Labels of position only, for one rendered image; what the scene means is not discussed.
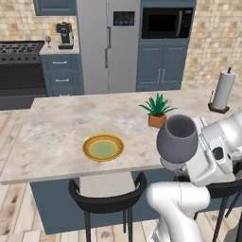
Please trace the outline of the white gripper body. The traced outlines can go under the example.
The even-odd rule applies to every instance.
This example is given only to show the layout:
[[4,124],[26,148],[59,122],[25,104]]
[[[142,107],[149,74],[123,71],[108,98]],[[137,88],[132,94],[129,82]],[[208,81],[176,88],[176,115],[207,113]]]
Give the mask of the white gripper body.
[[202,129],[204,128],[204,119],[194,117],[193,121],[198,132],[198,149],[193,158],[185,163],[190,182],[195,186],[206,186],[219,181],[220,173],[212,150],[205,140]]

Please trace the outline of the dark grey wine glass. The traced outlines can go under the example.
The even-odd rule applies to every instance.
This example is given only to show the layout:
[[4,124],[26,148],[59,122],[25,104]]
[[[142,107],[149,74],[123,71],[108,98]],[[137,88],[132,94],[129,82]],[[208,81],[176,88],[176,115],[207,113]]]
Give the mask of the dark grey wine glass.
[[161,163],[169,170],[181,169],[194,157],[198,145],[196,125],[186,115],[172,115],[157,134],[156,146]]

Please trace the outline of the yellow and green plate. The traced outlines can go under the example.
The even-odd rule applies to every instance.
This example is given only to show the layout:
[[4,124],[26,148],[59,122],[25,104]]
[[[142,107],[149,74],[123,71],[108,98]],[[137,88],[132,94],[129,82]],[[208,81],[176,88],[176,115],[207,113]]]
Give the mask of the yellow and green plate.
[[84,155],[97,162],[107,162],[116,159],[124,151],[123,141],[108,133],[90,136],[82,146]]

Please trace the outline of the black bar stool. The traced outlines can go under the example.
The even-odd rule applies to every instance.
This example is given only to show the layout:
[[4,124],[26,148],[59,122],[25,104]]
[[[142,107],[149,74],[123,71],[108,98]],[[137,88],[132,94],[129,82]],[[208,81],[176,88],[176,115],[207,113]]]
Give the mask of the black bar stool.
[[68,190],[77,206],[84,211],[86,242],[91,241],[91,214],[110,214],[123,212],[123,232],[129,231],[129,242],[132,236],[132,207],[147,189],[147,178],[140,172],[134,181],[135,190],[124,195],[107,198],[88,198],[79,193],[74,180],[69,181]]
[[234,181],[217,182],[207,185],[211,199],[222,199],[216,222],[213,242],[216,242],[217,240],[229,197],[233,196],[235,193],[242,192],[242,162],[237,163],[233,167],[233,174],[235,175]]

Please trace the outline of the potted green plant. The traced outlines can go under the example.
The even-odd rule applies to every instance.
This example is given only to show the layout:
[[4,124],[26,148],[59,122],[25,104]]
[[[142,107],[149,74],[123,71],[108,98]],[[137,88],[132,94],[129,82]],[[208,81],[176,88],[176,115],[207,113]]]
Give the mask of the potted green plant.
[[146,105],[140,104],[140,107],[148,111],[147,123],[150,127],[161,129],[164,126],[166,114],[174,111],[167,103],[163,95],[156,94],[156,98],[150,97]]

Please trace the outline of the paper towel holder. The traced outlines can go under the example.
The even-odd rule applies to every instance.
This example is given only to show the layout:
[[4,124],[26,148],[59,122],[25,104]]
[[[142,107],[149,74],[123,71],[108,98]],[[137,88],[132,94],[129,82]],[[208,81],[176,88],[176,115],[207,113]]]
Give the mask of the paper towel holder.
[[216,89],[212,91],[208,102],[208,108],[211,112],[226,113],[230,109],[228,102],[235,77],[236,73],[232,67],[220,72]]

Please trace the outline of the blue tall cupboard run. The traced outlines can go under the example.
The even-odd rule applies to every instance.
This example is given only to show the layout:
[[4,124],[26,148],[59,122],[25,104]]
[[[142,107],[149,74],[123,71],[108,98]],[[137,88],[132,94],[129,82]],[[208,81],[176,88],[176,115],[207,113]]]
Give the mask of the blue tall cupboard run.
[[188,38],[143,39],[143,8],[193,8],[197,0],[141,0],[140,30],[137,55],[136,91],[179,90],[182,86],[191,30]]

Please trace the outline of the black microwave oven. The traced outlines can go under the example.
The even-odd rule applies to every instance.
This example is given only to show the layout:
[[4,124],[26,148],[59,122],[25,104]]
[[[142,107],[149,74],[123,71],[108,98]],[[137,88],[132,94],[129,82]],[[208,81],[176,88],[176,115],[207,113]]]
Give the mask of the black microwave oven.
[[143,8],[143,39],[188,38],[193,8]]

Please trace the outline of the blue kitchen island base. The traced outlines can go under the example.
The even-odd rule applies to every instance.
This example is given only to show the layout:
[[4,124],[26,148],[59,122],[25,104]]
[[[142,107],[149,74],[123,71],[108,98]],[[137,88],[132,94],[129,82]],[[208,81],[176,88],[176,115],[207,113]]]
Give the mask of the blue kitchen island base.
[[[171,182],[173,174],[167,169],[144,171],[147,186],[153,182]],[[30,184],[45,233],[64,233],[85,229],[84,214],[73,201],[68,191],[69,179],[32,182]],[[211,199],[202,212],[219,210],[221,199]],[[159,218],[159,214],[147,204],[146,193],[133,206],[133,222]],[[95,215],[91,214],[92,228],[122,224],[122,212]]]

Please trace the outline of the stainless steel fridge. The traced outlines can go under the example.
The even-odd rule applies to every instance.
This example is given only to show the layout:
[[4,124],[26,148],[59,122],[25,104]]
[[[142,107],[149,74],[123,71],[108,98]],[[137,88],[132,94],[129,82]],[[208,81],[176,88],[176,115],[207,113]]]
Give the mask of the stainless steel fridge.
[[141,0],[77,0],[87,95],[136,90]]

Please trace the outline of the blue drawer cabinet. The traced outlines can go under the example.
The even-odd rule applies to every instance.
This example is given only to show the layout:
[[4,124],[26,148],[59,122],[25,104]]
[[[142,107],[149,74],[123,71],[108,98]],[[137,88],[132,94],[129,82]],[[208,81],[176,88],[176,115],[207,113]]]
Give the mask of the blue drawer cabinet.
[[83,95],[79,54],[41,55],[48,96]]

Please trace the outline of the black coffee machine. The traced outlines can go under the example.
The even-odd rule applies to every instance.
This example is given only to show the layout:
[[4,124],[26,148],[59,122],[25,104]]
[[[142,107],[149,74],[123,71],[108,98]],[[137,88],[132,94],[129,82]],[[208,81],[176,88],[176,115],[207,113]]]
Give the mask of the black coffee machine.
[[59,34],[59,49],[72,49],[74,47],[74,36],[72,25],[62,22],[56,24],[56,31]]

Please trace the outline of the black stove with oven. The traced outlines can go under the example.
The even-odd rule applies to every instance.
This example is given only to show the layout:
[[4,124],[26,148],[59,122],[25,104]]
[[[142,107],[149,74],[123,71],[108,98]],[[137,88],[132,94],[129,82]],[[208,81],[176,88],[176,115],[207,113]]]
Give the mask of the black stove with oven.
[[0,42],[0,111],[29,109],[46,97],[40,51],[44,41]]

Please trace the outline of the blue wall cupboard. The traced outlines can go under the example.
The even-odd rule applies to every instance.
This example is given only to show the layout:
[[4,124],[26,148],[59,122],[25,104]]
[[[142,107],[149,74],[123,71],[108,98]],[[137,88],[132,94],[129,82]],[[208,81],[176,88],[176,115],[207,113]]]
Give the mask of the blue wall cupboard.
[[37,16],[76,16],[77,0],[33,0]]

